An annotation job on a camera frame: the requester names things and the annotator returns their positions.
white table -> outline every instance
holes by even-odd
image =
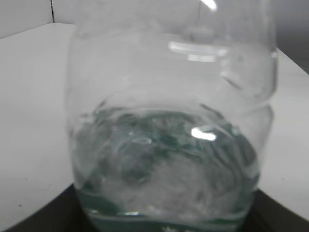
[[[72,182],[63,87],[73,25],[48,24],[0,40],[0,231]],[[260,188],[309,219],[309,76],[279,52],[276,120]]]

glass bottle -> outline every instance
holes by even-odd
[[[66,110],[104,232],[234,232],[272,123],[269,0],[82,0]]]

background wall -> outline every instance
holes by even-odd
[[[0,38],[51,22],[50,0],[0,0]]]
[[[309,59],[309,0],[272,0],[278,46],[296,62]],[[74,23],[78,0],[53,0],[55,20]]]
[[[79,0],[53,0],[55,22],[74,23]]]

black base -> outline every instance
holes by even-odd
[[[98,232],[83,214],[73,186],[5,232]],[[309,232],[309,222],[258,191],[241,232]]]

glass jar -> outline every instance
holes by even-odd
[[[84,211],[105,232],[233,232],[276,88],[269,0],[82,0],[66,110]]]

